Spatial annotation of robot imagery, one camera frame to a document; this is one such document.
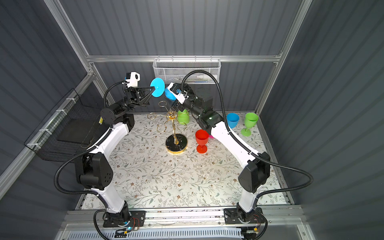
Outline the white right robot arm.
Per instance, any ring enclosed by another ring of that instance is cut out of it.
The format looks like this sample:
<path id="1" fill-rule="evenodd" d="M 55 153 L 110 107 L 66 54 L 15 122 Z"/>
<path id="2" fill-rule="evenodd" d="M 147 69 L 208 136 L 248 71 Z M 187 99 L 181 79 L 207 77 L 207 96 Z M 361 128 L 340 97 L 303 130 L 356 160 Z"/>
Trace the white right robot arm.
<path id="1" fill-rule="evenodd" d="M 255 216 L 261 216 L 257 213 L 257 195 L 270 177 L 270 166 L 264 163 L 270 161 L 270 156 L 251 148 L 226 125 L 226 118 L 213 110 L 213 98 L 209 92 L 202 90 L 194 93 L 190 87 L 185 87 L 185 91 L 181 90 L 180 84 L 172 83 L 167 87 L 176 98 L 172 107 L 180 111 L 186 109 L 193 114 L 201 129 L 222 143 L 243 168 L 238 176 L 243 191 L 237 203 L 237 217 L 240 222 L 249 223 Z"/>

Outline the blue wine glass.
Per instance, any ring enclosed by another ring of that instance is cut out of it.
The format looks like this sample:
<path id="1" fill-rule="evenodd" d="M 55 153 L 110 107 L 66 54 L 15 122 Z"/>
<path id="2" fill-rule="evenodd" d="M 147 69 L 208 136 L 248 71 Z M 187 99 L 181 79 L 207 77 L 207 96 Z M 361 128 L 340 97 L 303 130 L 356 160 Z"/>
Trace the blue wine glass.
<path id="1" fill-rule="evenodd" d="M 176 97 L 166 88 L 165 83 L 161 78 L 153 79 L 150 86 L 155 88 L 152 93 L 153 97 L 159 98 L 162 95 L 165 95 L 165 97 L 171 101 L 176 100 Z"/>
<path id="2" fill-rule="evenodd" d="M 227 115 L 227 122 L 231 129 L 234 129 L 238 125 L 239 120 L 240 120 L 240 116 L 238 114 L 229 113 Z"/>

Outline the white mesh wall basket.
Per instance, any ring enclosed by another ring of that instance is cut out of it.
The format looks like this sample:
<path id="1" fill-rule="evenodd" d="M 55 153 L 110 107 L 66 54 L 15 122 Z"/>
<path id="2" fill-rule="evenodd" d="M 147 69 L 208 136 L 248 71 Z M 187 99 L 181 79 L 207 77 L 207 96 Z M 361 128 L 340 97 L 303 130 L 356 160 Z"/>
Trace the white mesh wall basket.
<path id="1" fill-rule="evenodd" d="M 196 70 L 210 73 L 219 83 L 222 63 L 220 60 L 209 61 L 165 61 L 155 59 L 153 69 L 156 78 L 162 79 L 166 85 L 170 83 L 181 84 L 184 77 Z"/>

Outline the green wine glass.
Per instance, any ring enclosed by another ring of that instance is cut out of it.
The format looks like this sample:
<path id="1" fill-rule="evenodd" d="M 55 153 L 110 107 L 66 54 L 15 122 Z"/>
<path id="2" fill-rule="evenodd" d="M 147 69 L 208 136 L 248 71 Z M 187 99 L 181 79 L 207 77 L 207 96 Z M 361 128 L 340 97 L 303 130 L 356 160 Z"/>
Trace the green wine glass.
<path id="1" fill-rule="evenodd" d="M 181 125 L 187 125 L 190 122 L 190 115 L 187 109 L 184 109 L 183 111 L 178 111 L 178 122 Z"/>
<path id="2" fill-rule="evenodd" d="M 256 124 L 257 121 L 259 120 L 259 116 L 255 113 L 247 113 L 245 116 L 245 128 L 241 130 L 241 134 L 245 137 L 249 137 L 252 132 L 251 128 L 253 128 Z"/>

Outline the red wine glass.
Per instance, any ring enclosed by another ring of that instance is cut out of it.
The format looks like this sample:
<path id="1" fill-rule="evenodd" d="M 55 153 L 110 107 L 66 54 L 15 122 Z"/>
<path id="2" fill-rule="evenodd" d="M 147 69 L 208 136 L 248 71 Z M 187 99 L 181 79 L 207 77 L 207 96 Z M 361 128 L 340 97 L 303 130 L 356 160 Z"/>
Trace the red wine glass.
<path id="1" fill-rule="evenodd" d="M 198 130 L 195 134 L 196 141 L 197 141 L 197 152 L 200 154 L 204 154 L 207 152 L 208 147 L 207 143 L 209 140 L 209 134 L 205 130 Z"/>

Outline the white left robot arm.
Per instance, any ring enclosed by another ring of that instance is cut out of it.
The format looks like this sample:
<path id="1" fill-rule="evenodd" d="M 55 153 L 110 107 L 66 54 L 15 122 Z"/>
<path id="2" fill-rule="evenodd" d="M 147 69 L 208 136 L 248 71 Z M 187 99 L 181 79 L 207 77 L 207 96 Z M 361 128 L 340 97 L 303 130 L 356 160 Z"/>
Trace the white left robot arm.
<path id="1" fill-rule="evenodd" d="M 135 119 L 131 111 L 148 106 L 155 90 L 155 87 L 124 87 L 126 95 L 123 99 L 113 104 L 105 103 L 101 118 L 108 125 L 107 131 L 88 153 L 75 160 L 77 181 L 102 201 L 107 226 L 132 228 L 136 223 L 127 202 L 112 184 L 114 172 L 108 159 L 117 144 L 133 129 Z"/>

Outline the right aluminium corner post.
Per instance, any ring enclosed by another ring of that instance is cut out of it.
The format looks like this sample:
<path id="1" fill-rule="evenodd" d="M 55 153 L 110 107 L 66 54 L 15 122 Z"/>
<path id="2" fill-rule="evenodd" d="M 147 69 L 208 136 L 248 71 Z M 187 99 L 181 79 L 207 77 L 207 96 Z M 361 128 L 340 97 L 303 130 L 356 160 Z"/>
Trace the right aluminium corner post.
<path id="1" fill-rule="evenodd" d="M 265 105 L 266 105 L 266 102 L 268 100 L 268 97 L 276 83 L 276 80 L 278 78 L 278 76 L 280 75 L 280 72 L 283 68 L 283 65 L 289 55 L 289 52 L 293 46 L 293 43 L 297 37 L 297 34 L 304 22 L 304 19 L 312 5 L 312 0 L 305 0 L 305 1 L 301 1 L 300 2 L 300 5 L 299 5 L 299 8 L 298 8 L 298 11 L 295 15 L 295 18 L 293 19 L 292 21 L 292 24 L 289 28 L 289 31 L 287 33 L 287 36 L 285 38 L 285 41 L 284 41 L 284 44 L 281 48 L 281 51 L 279 53 L 279 55 L 277 56 L 278 60 L 276 62 L 274 62 L 275 66 L 274 68 L 271 70 L 271 74 L 265 84 L 265 87 L 263 89 L 263 92 L 261 94 L 261 97 L 259 99 L 259 102 L 257 104 L 257 107 L 255 109 L 255 113 L 257 115 L 261 115 Z"/>

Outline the aluminium corner frame post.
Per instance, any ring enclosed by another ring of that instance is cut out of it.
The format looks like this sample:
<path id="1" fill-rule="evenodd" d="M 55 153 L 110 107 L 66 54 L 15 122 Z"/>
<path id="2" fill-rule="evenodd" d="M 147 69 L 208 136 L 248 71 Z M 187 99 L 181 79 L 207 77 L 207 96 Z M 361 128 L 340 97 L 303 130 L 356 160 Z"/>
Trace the aluminium corner frame post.
<path id="1" fill-rule="evenodd" d="M 88 60 L 88 57 L 90 55 L 85 45 L 83 44 L 80 35 L 77 33 L 68 14 L 66 13 L 62 3 L 60 1 L 50 0 L 44 0 L 44 3 L 49 9 L 51 15 L 54 17 L 61 31 L 65 35 L 73 51 L 80 60 L 83 68 L 87 72 L 87 76 L 76 87 L 76 91 L 83 92 L 86 86 L 89 86 L 90 83 L 93 83 L 96 89 L 98 90 L 99 94 L 103 97 L 108 87 L 95 64 Z"/>

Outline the white vented cover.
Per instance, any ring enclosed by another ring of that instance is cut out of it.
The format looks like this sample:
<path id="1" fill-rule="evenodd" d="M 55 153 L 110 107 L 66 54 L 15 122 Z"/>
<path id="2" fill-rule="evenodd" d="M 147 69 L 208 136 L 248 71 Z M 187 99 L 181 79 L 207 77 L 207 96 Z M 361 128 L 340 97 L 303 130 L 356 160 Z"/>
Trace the white vented cover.
<path id="1" fill-rule="evenodd" d="M 241 230 L 237 228 L 177 228 L 141 229 L 117 235 L 115 230 L 104 231 L 110 240 L 242 240 Z"/>

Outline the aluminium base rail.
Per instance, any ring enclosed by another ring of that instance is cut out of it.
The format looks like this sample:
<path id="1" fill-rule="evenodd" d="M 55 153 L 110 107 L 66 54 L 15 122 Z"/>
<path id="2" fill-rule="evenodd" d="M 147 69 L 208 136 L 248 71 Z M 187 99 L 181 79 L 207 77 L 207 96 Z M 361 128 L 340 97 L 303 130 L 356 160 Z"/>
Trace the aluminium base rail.
<path id="1" fill-rule="evenodd" d="M 245 233 L 259 234 L 264 227 L 296 226 L 303 236 L 308 236 L 310 227 L 299 205 L 270 205 L 257 209 L 251 219 L 241 222 L 236 207 L 190 207 L 132 209 L 133 220 L 123 228 L 133 233 L 159 229 L 240 229 Z"/>

